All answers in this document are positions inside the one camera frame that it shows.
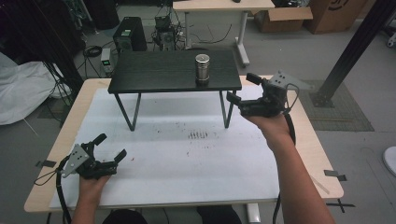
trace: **metal pole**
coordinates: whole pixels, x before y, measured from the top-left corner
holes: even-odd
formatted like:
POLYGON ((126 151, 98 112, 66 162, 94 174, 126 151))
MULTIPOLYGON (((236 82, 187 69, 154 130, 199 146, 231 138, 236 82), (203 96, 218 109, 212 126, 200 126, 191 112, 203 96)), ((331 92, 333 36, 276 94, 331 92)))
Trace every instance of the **metal pole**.
POLYGON ((372 9, 361 23, 358 31, 349 41, 341 57, 326 78, 318 92, 312 95, 314 106, 326 106, 335 91, 346 78, 349 71, 375 38, 375 35, 383 28, 396 9, 396 0, 376 0, 372 9))

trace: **box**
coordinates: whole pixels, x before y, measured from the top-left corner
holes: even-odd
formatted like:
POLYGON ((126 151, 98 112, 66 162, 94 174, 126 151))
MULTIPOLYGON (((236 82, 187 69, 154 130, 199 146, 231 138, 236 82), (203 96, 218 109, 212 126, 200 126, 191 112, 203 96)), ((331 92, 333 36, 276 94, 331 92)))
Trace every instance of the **box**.
POLYGON ((311 0, 314 19, 304 26, 312 34, 326 34, 348 30, 358 18, 367 0, 311 0))
POLYGON ((361 10, 361 13, 358 16, 358 19, 366 18, 367 13, 369 13, 369 11, 373 7, 375 1, 376 0, 367 0, 367 3, 364 5, 363 9, 361 10))
POLYGON ((263 33, 299 31, 304 20, 312 19, 309 7, 277 7, 254 15, 254 21, 263 33))

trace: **small black table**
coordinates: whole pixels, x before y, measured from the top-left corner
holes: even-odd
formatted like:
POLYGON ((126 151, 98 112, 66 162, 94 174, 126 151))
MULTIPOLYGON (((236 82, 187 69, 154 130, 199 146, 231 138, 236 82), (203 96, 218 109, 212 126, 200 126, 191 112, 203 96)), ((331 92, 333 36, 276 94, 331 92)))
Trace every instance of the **small black table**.
POLYGON ((224 126, 228 128, 233 105, 230 104, 227 116, 222 91, 236 93, 241 89, 231 50, 124 51, 119 57, 108 92, 115 95, 130 130, 134 131, 144 92, 219 91, 224 126), (195 56, 198 54, 210 57, 210 78, 206 86, 195 83, 195 56), (138 93, 133 124, 120 100, 119 94, 122 93, 138 93))

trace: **table leg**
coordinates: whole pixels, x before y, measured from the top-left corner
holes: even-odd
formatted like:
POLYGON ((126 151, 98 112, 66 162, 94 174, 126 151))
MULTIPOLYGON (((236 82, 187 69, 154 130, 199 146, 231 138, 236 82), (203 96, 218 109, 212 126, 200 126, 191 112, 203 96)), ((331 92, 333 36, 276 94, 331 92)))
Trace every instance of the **table leg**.
POLYGON ((221 112, 223 114, 223 120, 224 120, 224 127, 228 128, 230 126, 231 114, 233 113, 233 104, 230 103, 230 108, 228 109, 228 115, 226 115, 222 91, 219 91, 219 95, 220 95, 220 103, 221 103, 221 112))
POLYGON ((261 223, 260 219, 260 210, 259 205, 257 203, 248 203, 247 204, 247 219, 248 223, 261 223))
POLYGON ((186 29, 185 29, 185 31, 186 31, 185 49, 190 49, 191 48, 189 15, 190 15, 190 12, 185 12, 184 13, 184 25, 186 26, 186 29))
POLYGON ((248 66, 250 64, 250 61, 248 60, 248 55, 247 55, 247 52, 246 52, 245 46, 244 46, 244 35, 245 35, 245 28, 247 26, 247 19, 248 19, 248 12, 243 11, 241 27, 239 29, 239 36, 235 38, 236 46, 237 46, 239 54, 241 56, 242 65, 244 65, 244 66, 248 66))
POLYGON ((134 108, 134 121, 131 124, 131 121, 129 121, 128 115, 126 114, 125 108, 123 107, 123 104, 121 102, 121 99, 118 94, 114 94, 116 96, 117 103, 119 103, 122 115, 125 117, 126 123, 128 124, 129 130, 131 132, 134 131, 134 127, 136 126, 136 121, 137 121, 137 114, 139 113, 139 106, 140 106, 140 99, 142 97, 142 93, 138 93, 137 95, 137 102, 136 102, 136 107, 134 108))

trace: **silver cylinder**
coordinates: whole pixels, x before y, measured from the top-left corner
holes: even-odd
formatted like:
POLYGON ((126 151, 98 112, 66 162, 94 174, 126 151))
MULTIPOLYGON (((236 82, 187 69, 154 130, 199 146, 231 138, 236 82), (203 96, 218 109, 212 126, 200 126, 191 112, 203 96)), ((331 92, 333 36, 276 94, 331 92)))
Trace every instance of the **silver cylinder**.
POLYGON ((198 85, 209 83, 210 58, 206 54, 198 54, 195 57, 195 82, 198 85))

